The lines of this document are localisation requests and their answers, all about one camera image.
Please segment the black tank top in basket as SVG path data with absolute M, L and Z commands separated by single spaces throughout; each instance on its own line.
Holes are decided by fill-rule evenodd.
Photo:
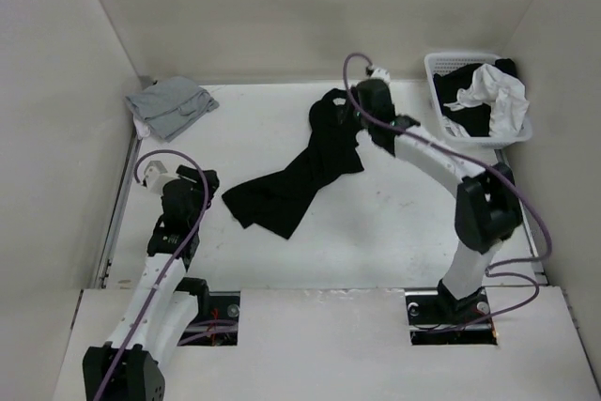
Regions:
M 516 63 L 508 58 L 470 63 L 432 77 L 438 104 L 453 134 L 513 139 L 529 108 Z

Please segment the white tank top in basket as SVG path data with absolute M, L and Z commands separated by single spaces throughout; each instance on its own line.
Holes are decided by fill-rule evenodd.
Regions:
M 490 107 L 489 135 L 499 139 L 518 136 L 529 108 L 525 85 L 490 64 L 483 64 L 471 75 L 468 88 L 459 88 L 454 102 L 444 103 L 458 112 L 487 105 Z

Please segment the white plastic laundry basket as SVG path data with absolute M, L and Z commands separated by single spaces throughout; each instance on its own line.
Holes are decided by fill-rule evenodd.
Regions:
M 499 55 L 477 52 L 438 52 L 424 57 L 426 79 L 431 95 L 431 104 L 436 114 L 443 139 L 457 148 L 484 147 L 503 149 L 513 143 L 526 142 L 532 138 L 533 128 L 527 113 L 516 137 L 464 136 L 455 134 L 453 127 L 461 126 L 465 131 L 483 131 L 488 125 L 485 115 L 476 112 L 465 114 L 457 122 L 445 115 L 443 101 L 451 94 L 456 96 L 460 87 L 468 88 L 472 73 L 483 64 L 495 65 L 504 60 Z

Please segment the folded grey tank top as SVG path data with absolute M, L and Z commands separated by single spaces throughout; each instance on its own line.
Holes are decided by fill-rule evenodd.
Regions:
M 172 77 L 125 98 L 132 117 L 144 121 L 151 135 L 169 143 L 220 104 L 195 81 Z

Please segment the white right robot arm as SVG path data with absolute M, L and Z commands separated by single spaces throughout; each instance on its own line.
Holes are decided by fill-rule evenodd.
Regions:
M 373 78 L 349 89 L 351 115 L 372 141 L 396 159 L 436 180 L 455 198 L 458 246 L 437 286 L 435 307 L 449 325 L 465 322 L 477 303 L 485 270 L 501 245 L 522 225 L 510 167 L 480 162 L 447 147 L 411 116 L 399 116 L 387 83 Z

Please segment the aluminium table frame rail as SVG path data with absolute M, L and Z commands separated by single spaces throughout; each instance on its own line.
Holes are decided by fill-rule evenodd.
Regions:
M 93 206 L 96 208 L 99 225 L 90 238 L 86 288 L 96 287 L 98 284 L 106 255 L 107 239 L 111 234 L 123 179 L 131 159 L 131 148 L 136 141 L 132 114 L 125 104 L 125 98 L 141 91 L 150 82 L 152 79 L 147 76 L 136 75 L 121 87 L 116 97 L 116 117 L 102 131 L 102 148 L 93 179 L 96 195 Z

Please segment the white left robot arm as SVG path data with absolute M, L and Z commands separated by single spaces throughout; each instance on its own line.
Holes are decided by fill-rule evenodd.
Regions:
M 199 245 L 198 221 L 220 185 L 216 172 L 180 165 L 168 174 L 152 161 L 143 185 L 160 196 L 162 212 L 128 308 L 105 343 L 83 357 L 88 400 L 162 400 L 163 371 L 179 339 L 210 314 L 207 283 L 187 273 Z

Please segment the black tank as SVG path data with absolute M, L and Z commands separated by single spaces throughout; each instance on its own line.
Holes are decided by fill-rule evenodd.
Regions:
M 222 199 L 239 224 L 259 225 L 290 239 L 316 194 L 336 179 L 364 171 L 357 152 L 360 125 L 341 101 L 342 89 L 328 91 L 309 110 L 308 145 L 281 171 L 243 182 Z
M 438 104 L 453 134 L 513 139 L 529 108 L 516 63 L 508 58 L 470 63 L 432 77 Z

